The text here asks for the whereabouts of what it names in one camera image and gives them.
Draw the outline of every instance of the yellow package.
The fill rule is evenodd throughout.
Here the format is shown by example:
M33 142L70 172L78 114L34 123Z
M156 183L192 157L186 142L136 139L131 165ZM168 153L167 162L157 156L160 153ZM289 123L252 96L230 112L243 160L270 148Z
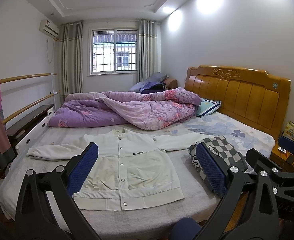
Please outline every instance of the yellow package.
M289 139L294 141L294 123L288 121L286 128L283 132L283 136L288 137Z

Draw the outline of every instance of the curtain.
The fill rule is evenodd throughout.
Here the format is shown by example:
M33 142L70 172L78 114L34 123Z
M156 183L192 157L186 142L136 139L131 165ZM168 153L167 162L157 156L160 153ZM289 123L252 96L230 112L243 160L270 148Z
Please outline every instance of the curtain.
M137 51L138 82L157 72L157 23L140 20Z
M59 30L56 55L61 104L69 94L83 92L83 23L67 23Z

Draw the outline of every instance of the air conditioner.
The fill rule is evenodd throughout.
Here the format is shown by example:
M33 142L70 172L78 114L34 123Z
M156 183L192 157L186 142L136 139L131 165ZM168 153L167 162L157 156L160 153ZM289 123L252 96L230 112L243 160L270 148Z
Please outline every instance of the air conditioner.
M40 27L39 27L39 30L48 35L49 37L57 40L57 36L59 34L59 29L58 27L53 24L51 21L45 19L45 20L42 20L40 22Z

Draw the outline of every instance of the purple comforter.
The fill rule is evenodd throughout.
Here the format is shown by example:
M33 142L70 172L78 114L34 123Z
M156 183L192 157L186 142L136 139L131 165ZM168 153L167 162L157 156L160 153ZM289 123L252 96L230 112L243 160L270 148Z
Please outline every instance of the purple comforter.
M144 130L158 130L192 115L200 103L198 95L182 88L147 95L76 93L66 97L48 125L89 128L129 122Z

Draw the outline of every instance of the headboard carving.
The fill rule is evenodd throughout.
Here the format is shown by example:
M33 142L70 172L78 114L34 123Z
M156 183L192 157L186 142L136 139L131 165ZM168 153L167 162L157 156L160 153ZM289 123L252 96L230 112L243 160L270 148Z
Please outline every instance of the headboard carving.
M217 74L218 76L222 78L240 77L240 72L238 70L214 68L212 70L212 73Z

